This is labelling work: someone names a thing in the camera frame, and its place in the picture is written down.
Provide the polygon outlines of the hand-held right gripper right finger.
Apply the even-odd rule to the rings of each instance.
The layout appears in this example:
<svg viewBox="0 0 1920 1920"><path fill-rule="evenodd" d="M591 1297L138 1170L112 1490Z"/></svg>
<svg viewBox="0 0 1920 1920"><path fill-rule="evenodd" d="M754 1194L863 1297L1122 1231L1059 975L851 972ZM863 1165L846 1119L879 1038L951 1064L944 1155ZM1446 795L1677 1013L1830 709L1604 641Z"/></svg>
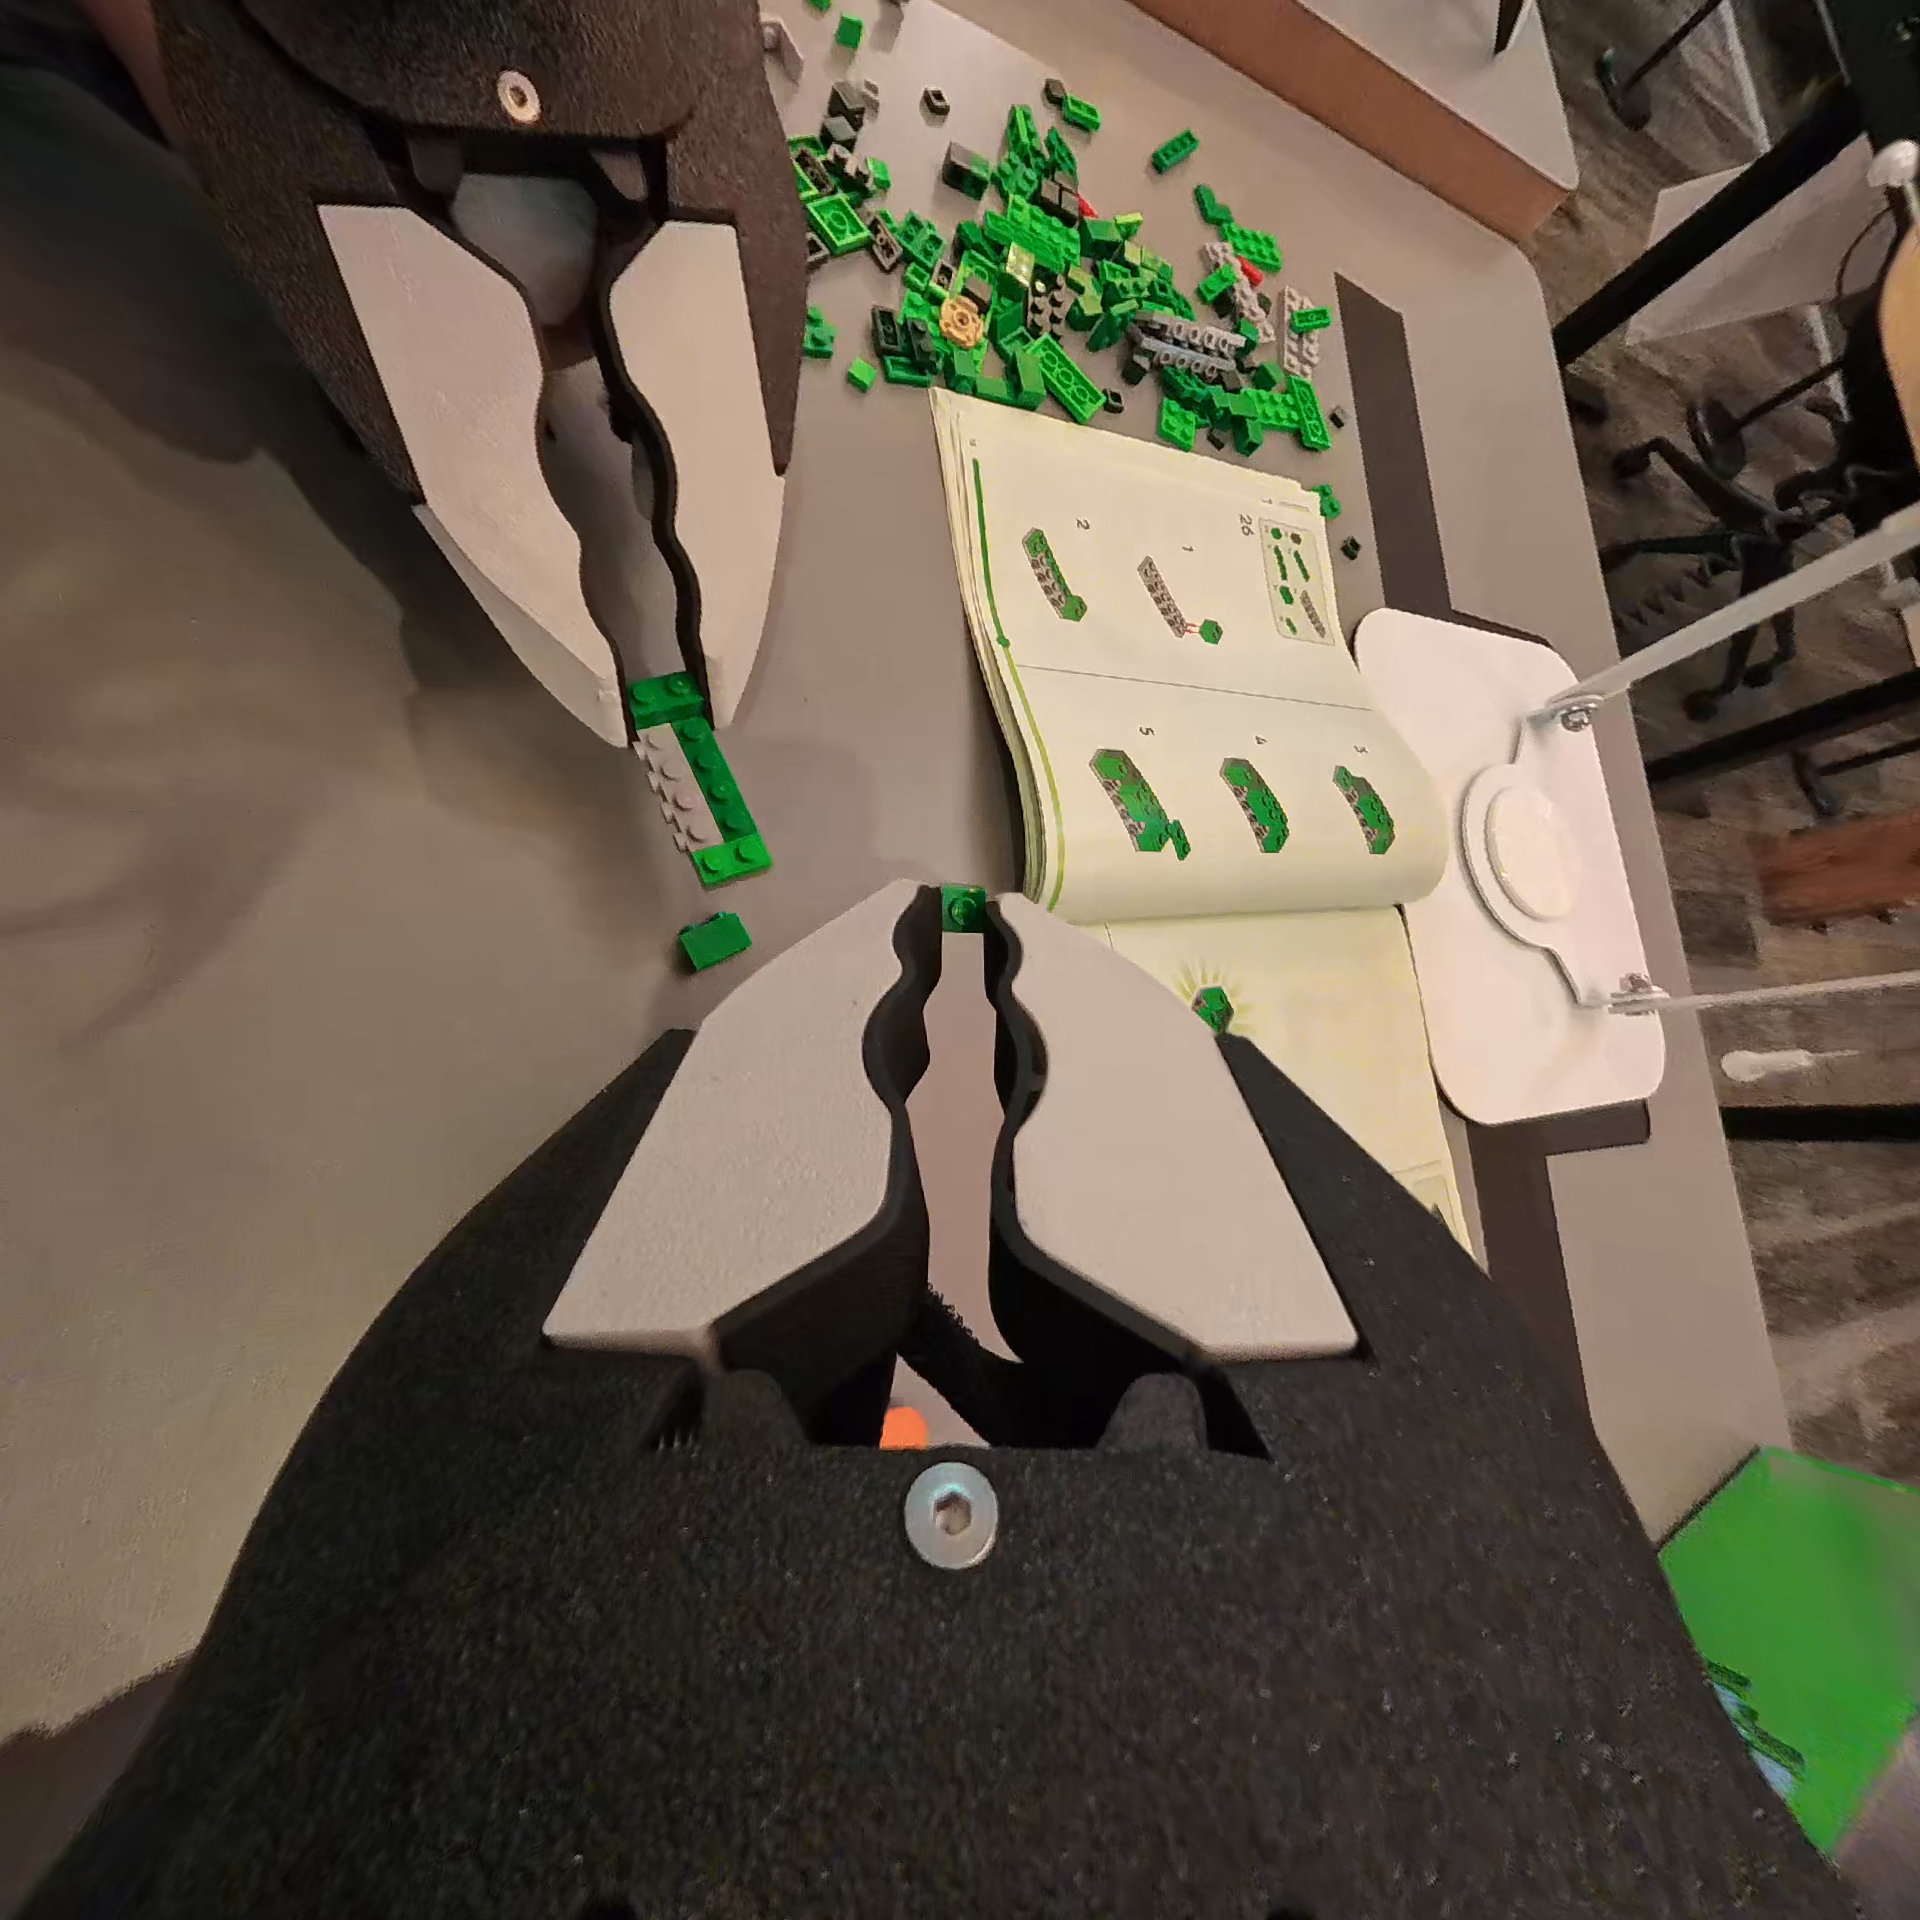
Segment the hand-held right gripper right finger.
<svg viewBox="0 0 1920 1920"><path fill-rule="evenodd" d="M1153 1371L1359 1350L1216 1036L1105 940L993 899L1000 1334L1101 1424Z"/></svg>

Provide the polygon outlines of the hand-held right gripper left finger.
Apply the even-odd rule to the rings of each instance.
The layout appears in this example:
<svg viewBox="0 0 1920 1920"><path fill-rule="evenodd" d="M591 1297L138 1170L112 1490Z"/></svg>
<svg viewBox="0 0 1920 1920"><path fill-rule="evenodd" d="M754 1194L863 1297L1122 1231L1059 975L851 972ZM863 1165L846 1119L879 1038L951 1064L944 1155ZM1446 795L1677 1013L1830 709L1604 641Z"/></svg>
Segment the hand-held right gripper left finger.
<svg viewBox="0 0 1920 1920"><path fill-rule="evenodd" d="M765 1371L854 1426L911 1328L929 1219L908 1098L941 891L892 880L759 964L691 1033L541 1334Z"/></svg>

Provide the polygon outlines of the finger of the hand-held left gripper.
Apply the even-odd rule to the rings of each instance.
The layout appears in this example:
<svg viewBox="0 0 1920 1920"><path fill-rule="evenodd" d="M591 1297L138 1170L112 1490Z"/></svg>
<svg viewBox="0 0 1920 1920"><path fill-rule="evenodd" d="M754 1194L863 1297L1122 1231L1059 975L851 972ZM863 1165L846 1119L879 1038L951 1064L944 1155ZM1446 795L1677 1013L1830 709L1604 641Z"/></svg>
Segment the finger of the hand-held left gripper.
<svg viewBox="0 0 1920 1920"><path fill-rule="evenodd" d="M730 726L767 630L780 471L730 226L668 222L616 269L605 301L621 396L636 402L649 524L674 595L674 638Z"/></svg>
<svg viewBox="0 0 1920 1920"><path fill-rule="evenodd" d="M423 533L541 690L625 749L616 650L587 609L582 542L539 456L546 368L527 301L404 204L322 204L318 226Z"/></svg>

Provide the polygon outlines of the green grey brick assembly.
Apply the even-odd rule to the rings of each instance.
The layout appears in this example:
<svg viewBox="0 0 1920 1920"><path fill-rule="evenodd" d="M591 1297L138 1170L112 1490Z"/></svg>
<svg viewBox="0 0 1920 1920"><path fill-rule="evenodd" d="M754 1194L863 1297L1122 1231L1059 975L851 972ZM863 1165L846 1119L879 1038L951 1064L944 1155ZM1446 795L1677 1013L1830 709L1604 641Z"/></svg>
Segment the green grey brick assembly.
<svg viewBox="0 0 1920 1920"><path fill-rule="evenodd" d="M690 671L667 671L625 684L633 753L678 851L698 886L720 889L765 874L770 851L730 774Z"/></svg>

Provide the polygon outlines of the grey desk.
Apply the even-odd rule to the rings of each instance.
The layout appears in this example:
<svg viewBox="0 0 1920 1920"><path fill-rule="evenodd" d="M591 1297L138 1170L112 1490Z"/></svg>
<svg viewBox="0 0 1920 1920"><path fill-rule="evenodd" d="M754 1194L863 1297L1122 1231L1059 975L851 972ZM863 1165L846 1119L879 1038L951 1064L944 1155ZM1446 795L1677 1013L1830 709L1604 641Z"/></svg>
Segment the grey desk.
<svg viewBox="0 0 1920 1920"><path fill-rule="evenodd" d="M1252 199L1333 199L1306 227L1412 344L1435 609L1600 658L1531 264L1118 10L1022 12L977 15L1032 55L977 60L973 27L944 50L977 98L1087 32L1118 125L1192 100ZM730 975L887 877L1019 877L925 399L806 383L729 749L777 861L730 889L754 929ZM3 1755L25 1777L129 1741L394 1285L729 993L668 956L698 894L636 763L548 703L348 450L177 161L3 67ZM1652 1145L1534 1158L1563 1267L1512 1259L1558 1281L1650 1530L1789 1441L1707 1087L1680 1023Z"/></svg>

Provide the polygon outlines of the pile of green building bricks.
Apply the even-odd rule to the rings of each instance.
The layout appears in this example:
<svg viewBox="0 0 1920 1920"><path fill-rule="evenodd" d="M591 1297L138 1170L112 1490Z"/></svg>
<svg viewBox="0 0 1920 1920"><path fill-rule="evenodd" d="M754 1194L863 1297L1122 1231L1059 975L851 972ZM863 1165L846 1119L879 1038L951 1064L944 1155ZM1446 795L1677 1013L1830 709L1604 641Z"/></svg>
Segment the pile of green building bricks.
<svg viewBox="0 0 1920 1920"><path fill-rule="evenodd" d="M1138 199L1093 196L1118 153L1062 79L970 85L932 3L765 3L806 237L804 396L829 375L892 402L941 471L952 572L1084 626L1154 605L1222 642L1264 573L1282 638L1333 630L1333 484L1261 475L1321 456L1345 410L1314 385L1336 308L1282 285L1282 252L1206 181L1196 135L1154 143Z"/></svg>

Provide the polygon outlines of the open instruction booklet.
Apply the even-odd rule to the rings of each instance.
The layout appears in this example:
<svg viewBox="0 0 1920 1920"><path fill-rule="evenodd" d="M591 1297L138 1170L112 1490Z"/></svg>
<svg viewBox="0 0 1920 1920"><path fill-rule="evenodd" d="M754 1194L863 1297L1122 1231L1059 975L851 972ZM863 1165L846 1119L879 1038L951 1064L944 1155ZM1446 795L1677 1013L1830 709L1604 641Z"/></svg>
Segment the open instruction booklet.
<svg viewBox="0 0 1920 1920"><path fill-rule="evenodd" d="M1022 891L1256 1044L1468 1245L1406 909L1444 806L1347 650L1319 500L929 396Z"/></svg>

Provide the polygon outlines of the white metal stand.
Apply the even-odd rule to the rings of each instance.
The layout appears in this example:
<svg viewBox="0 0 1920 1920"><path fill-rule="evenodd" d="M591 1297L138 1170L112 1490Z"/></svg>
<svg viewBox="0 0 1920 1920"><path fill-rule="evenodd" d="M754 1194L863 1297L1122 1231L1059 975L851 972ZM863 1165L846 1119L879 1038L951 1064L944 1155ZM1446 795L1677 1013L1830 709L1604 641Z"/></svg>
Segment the white metal stand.
<svg viewBox="0 0 1920 1920"><path fill-rule="evenodd" d="M1534 641L1411 609L1359 620L1359 671L1444 811L1444 874L1404 925L1432 1078L1464 1119L1512 1127L1650 1099L1665 1014L1915 986L1915 972L1720 996L1654 986L1592 736L1595 710L1652 671L1912 544L1908 507L1584 683Z"/></svg>

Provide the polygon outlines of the green cardboard box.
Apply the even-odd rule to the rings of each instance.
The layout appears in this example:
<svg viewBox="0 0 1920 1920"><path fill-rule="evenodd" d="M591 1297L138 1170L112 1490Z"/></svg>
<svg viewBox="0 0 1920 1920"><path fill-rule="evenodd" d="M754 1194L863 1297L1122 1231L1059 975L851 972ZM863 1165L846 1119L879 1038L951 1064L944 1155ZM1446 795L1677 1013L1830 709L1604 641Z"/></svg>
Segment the green cardboard box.
<svg viewBox="0 0 1920 1920"><path fill-rule="evenodd" d="M1763 1446L1658 1562L1750 1759L1837 1859L1915 1719L1915 1490Z"/></svg>

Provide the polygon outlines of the white wood-edged table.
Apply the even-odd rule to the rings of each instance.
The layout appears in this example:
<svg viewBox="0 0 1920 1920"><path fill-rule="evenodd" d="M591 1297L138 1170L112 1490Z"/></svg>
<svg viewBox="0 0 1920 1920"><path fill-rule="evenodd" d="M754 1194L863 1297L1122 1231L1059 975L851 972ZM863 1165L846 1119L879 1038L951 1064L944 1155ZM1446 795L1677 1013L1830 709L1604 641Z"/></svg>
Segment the white wood-edged table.
<svg viewBox="0 0 1920 1920"><path fill-rule="evenodd" d="M1534 3L1138 10L1504 241L1529 241L1577 189Z"/></svg>

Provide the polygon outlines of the black office chair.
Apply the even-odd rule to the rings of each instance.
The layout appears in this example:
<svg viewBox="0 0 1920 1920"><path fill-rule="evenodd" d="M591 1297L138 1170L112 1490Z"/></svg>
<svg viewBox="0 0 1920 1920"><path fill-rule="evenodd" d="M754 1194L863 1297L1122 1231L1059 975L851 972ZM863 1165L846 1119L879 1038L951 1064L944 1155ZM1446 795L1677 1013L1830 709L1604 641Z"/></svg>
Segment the black office chair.
<svg viewBox="0 0 1920 1920"><path fill-rule="evenodd" d="M1902 426L1893 432L1893 442L1864 445L1854 422L1844 422L1834 445L1840 453L1830 462L1794 474L1766 500L1720 475L1668 436L1620 450L1613 461L1615 475L1639 475L1662 461L1714 511L1714 522L1687 535L1607 544L1600 567L1613 572L1631 558L1691 558L1691 583L1707 587L1718 573L1736 573L1741 602L1769 587L1811 583L1811 567L1794 565L1794 544L1804 535L1830 520L1844 520L1854 535L1887 533L1901 510L1915 507L1915 456ZM1642 766L1644 786L1677 795L1714 777L1785 756L1811 817L1817 821L1834 818L1837 801L1830 782L1844 774L1915 753L1915 739L1828 761L1817 761L1816 750L1908 716L1915 716L1915 665L1741 730L1650 756Z"/></svg>

